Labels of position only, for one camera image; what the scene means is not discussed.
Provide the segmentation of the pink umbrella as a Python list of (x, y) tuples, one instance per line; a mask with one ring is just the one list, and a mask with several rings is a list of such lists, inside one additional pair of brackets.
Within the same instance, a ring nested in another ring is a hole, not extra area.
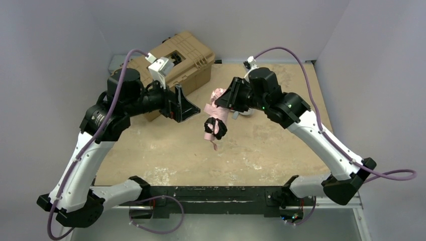
[(220, 107), (215, 104), (224, 93), (225, 89), (217, 88), (210, 96), (210, 101), (204, 107), (204, 112), (209, 115), (208, 119), (204, 122), (204, 139), (210, 141), (215, 151), (218, 150), (215, 140), (221, 140), (227, 133), (227, 120), (230, 110)]

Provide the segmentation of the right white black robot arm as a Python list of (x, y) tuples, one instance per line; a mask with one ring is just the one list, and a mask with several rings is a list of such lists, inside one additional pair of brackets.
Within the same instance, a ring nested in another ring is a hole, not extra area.
[(326, 196), (336, 204), (346, 205), (370, 175), (367, 170), (376, 167), (372, 158), (362, 158), (339, 141), (317, 120), (300, 95), (283, 92), (276, 74), (269, 68), (253, 69), (245, 78), (234, 77), (215, 105), (238, 112), (263, 111), (272, 122), (300, 138), (325, 163), (330, 174), (293, 176), (283, 186), (291, 197)]

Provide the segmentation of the pink grey umbrella case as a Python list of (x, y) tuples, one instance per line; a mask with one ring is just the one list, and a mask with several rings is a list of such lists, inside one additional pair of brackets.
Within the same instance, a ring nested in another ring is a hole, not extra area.
[(245, 117), (250, 117), (253, 115), (254, 110), (253, 109), (248, 109), (247, 111), (235, 111), (233, 110), (233, 115), (232, 115), (232, 119), (237, 119), (239, 116), (245, 116)]

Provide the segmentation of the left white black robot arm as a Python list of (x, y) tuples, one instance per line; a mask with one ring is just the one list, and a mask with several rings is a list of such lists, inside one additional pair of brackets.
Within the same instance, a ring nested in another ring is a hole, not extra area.
[(181, 85), (173, 90), (159, 81), (144, 86), (140, 73), (127, 68), (115, 71), (107, 89), (85, 113), (73, 155), (60, 181), (37, 204), (62, 226), (86, 228), (107, 210), (152, 197), (151, 186), (138, 176), (123, 183), (93, 187), (92, 182), (107, 153), (130, 127), (131, 117), (158, 111), (178, 123), (200, 113), (184, 95)]

